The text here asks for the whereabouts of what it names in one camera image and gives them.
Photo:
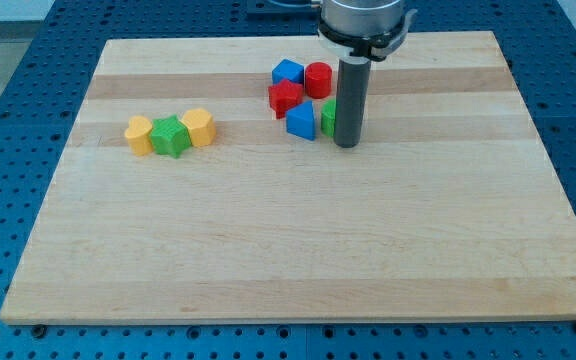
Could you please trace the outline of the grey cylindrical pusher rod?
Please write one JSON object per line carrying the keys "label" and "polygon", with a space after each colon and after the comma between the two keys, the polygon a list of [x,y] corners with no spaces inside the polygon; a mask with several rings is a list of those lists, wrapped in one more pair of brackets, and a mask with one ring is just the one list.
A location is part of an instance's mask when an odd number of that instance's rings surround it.
{"label": "grey cylindrical pusher rod", "polygon": [[339,61],[333,136],[339,147],[352,148],[360,141],[370,70],[370,62]]}

